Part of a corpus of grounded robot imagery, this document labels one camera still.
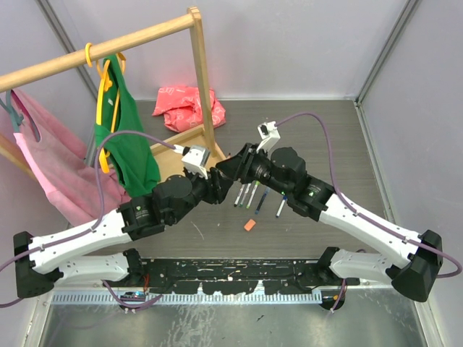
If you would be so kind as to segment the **short white pen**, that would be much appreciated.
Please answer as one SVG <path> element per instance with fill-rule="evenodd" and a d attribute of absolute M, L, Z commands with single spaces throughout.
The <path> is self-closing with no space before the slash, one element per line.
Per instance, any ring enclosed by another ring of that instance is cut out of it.
<path fill-rule="evenodd" d="M 276 218 L 279 218 L 281 216 L 281 212 L 282 212 L 285 204 L 286 204 L 286 199 L 284 198 L 284 199 L 281 200 L 281 202 L 279 204 L 279 208 L 276 211 Z"/>

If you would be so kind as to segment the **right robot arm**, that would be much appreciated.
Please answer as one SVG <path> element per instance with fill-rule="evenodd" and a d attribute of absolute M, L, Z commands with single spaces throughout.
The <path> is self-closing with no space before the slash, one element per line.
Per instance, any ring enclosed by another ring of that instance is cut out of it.
<path fill-rule="evenodd" d="M 413 301 L 428 300 L 443 264 L 442 238 L 436 232 L 420 234 L 399 227 L 356 205 L 332 185 L 311 176 L 292 147 L 267 154 L 247 143 L 216 168 L 233 181 L 259 181 L 283 193 L 296 214 L 333 226 L 374 248 L 373 254 L 327 248 L 317 267 L 321 282 L 332 285 L 340 278 L 363 278 L 390 284 Z"/>

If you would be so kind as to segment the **white pen black tip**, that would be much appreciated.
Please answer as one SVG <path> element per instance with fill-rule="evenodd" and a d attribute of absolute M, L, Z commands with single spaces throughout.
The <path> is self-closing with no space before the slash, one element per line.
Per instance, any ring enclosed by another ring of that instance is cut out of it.
<path fill-rule="evenodd" d="M 245 184 L 242 184 L 239 191 L 238 191 L 237 197 L 234 200 L 234 204 L 233 204 L 234 207 L 238 206 L 239 201 L 241 199 L 241 196 L 242 196 L 244 190 L 245 190 Z"/>

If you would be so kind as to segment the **blue pen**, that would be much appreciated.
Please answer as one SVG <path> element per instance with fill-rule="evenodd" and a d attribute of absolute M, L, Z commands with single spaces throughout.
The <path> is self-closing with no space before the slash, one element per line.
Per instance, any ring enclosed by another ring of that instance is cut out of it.
<path fill-rule="evenodd" d="M 260 209 L 262 208 L 262 205 L 266 199 L 266 197 L 268 196 L 268 193 L 270 192 L 270 188 L 269 187 L 266 187 L 262 197 L 260 198 L 259 200 L 259 203 L 258 203 L 258 206 L 256 207 L 255 209 L 255 215 L 257 215 L 259 212 L 260 212 Z"/>

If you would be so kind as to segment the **orange eraser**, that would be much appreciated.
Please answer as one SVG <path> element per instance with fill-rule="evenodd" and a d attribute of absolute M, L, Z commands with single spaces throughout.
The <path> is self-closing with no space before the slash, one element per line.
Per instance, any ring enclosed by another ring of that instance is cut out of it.
<path fill-rule="evenodd" d="M 249 219 L 248 222 L 244 225 L 244 230 L 251 231 L 256 225 L 256 222 L 253 219 Z"/>

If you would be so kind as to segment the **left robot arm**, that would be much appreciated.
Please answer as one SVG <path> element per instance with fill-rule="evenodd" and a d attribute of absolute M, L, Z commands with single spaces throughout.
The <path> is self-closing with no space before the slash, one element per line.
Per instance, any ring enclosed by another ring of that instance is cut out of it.
<path fill-rule="evenodd" d="M 28 299 L 49 292 L 65 277 L 60 267 L 74 257 L 159 234 L 180 222 L 201 202 L 225 200 L 232 180 L 212 168 L 208 176 L 170 176 L 150 194 L 135 197 L 99 219 L 46 236 L 15 234 L 14 269 L 17 296 Z"/>

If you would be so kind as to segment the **white pen green tip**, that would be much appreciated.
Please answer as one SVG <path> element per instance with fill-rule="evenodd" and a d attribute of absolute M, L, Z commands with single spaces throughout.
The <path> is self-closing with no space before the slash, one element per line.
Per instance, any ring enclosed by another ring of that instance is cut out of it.
<path fill-rule="evenodd" d="M 251 191 L 251 194 L 250 194 L 250 197 L 249 197 L 249 200 L 247 201 L 247 204 L 246 204 L 246 208 L 249 209 L 251 204 L 252 204 L 252 201 L 253 201 L 253 198 L 255 196 L 255 193 L 258 189 L 258 186 L 259 186 L 260 182 L 259 181 L 255 181 L 253 187 L 252 187 L 252 191 Z"/>

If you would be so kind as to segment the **long white green pen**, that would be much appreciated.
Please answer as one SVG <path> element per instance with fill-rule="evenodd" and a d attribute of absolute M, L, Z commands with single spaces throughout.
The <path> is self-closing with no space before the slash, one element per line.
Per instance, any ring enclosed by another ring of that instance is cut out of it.
<path fill-rule="evenodd" d="M 244 192 L 242 194 L 242 197 L 241 197 L 241 200 L 239 201 L 239 207 L 243 207 L 243 205 L 245 203 L 245 198 L 246 198 L 246 196 L 247 196 L 247 194 L 248 194 L 248 192 L 250 190 L 250 186 L 251 186 L 251 183 L 246 184 L 245 190 L 244 190 Z"/>

